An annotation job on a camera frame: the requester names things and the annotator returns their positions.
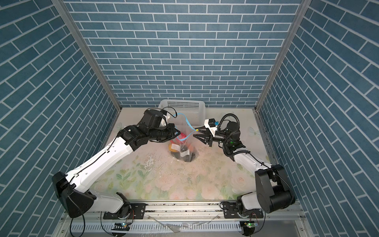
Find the red chili pepper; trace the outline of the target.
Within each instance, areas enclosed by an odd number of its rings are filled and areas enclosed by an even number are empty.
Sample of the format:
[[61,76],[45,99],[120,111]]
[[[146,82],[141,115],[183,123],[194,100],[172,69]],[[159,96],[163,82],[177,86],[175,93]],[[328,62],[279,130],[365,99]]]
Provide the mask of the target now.
[[176,139],[178,139],[179,141],[185,141],[187,140],[187,135],[184,134],[184,133],[181,133]]

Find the yellow lemon food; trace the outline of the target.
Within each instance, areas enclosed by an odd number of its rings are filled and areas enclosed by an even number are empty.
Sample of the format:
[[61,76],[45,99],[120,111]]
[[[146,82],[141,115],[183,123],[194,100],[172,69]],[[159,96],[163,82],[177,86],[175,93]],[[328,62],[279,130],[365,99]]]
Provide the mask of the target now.
[[170,144],[169,150],[171,152],[180,152],[181,151],[181,146],[177,144]]

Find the clear zip top bag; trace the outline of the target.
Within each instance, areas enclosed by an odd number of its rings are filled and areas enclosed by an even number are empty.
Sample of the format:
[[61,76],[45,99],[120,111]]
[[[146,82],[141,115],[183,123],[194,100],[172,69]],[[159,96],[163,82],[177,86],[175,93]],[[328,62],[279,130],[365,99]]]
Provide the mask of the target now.
[[[179,113],[177,114],[176,118],[171,118],[169,120],[171,123],[174,123],[176,128],[181,132],[181,133],[184,133],[187,135],[187,140],[185,141],[179,141],[178,139],[173,139],[170,141],[169,145],[168,145],[168,150],[169,150],[169,147],[170,147],[170,144],[177,144],[177,145],[180,145],[181,146],[181,151],[182,150],[187,150],[187,149],[196,149],[195,147],[195,138],[193,137],[193,134],[196,132],[195,131],[195,127],[193,127],[188,119],[186,118],[186,116],[182,113]],[[173,158],[176,158],[177,160],[179,160],[179,156],[180,156],[180,152],[170,152],[170,155],[173,157]]]

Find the black avocado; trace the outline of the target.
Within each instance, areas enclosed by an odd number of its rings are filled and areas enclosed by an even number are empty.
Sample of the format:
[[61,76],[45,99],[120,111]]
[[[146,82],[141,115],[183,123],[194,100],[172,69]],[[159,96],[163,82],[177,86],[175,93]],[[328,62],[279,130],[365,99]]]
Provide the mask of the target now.
[[187,149],[180,152],[179,160],[186,163],[193,162],[197,158],[198,152],[196,149]]

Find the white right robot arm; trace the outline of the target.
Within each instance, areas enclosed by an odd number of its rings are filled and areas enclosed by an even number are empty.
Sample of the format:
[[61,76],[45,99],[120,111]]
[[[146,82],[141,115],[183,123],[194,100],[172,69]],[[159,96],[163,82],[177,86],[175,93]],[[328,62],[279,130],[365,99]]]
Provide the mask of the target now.
[[241,217],[251,216],[253,210],[261,209],[272,213],[295,203],[286,171],[281,165],[272,165],[254,156],[240,140],[239,123],[229,121],[221,129],[213,119],[207,119],[204,126],[195,129],[194,137],[212,146],[221,143],[223,153],[232,161],[254,173],[256,190],[237,197],[236,208]]

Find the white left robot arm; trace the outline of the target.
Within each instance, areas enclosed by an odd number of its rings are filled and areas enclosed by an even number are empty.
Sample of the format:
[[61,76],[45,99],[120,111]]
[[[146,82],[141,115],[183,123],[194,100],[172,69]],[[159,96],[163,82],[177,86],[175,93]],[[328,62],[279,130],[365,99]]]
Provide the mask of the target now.
[[148,128],[130,125],[120,130],[104,149],[79,165],[63,173],[57,172],[52,183],[58,200],[70,216],[77,218],[86,212],[108,212],[119,219],[131,215],[130,201],[120,192],[106,194],[91,191],[90,187],[113,165],[149,142],[165,143],[180,135],[175,125]]

